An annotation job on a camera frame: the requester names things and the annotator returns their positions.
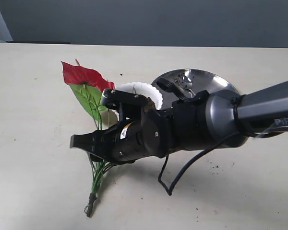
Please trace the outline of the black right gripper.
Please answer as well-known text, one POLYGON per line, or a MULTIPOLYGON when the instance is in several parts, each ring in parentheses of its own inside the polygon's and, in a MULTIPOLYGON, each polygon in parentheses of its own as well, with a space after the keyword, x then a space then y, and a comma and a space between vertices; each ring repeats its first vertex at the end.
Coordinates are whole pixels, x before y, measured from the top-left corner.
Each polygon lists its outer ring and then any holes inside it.
POLYGON ((151 156, 163 158, 175 152, 171 122, 170 109, 150 110, 142 113, 140 119, 125 120, 104 131, 74 134, 70 138, 70 149, 87 151, 93 162, 113 165, 151 156))

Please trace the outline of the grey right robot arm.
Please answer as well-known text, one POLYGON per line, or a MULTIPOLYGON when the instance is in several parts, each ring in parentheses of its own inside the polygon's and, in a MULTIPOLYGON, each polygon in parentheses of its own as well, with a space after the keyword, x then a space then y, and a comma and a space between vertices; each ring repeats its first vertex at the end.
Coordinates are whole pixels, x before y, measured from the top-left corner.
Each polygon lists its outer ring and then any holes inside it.
POLYGON ((86 151, 94 161, 120 165, 180 150, 237 148, 257 133, 288 132, 288 81, 247 95, 203 90, 193 98, 167 80, 158 84, 179 97, 170 108, 147 110, 145 96, 105 89, 101 103, 117 110, 119 121, 105 130, 73 135, 70 148, 86 151))

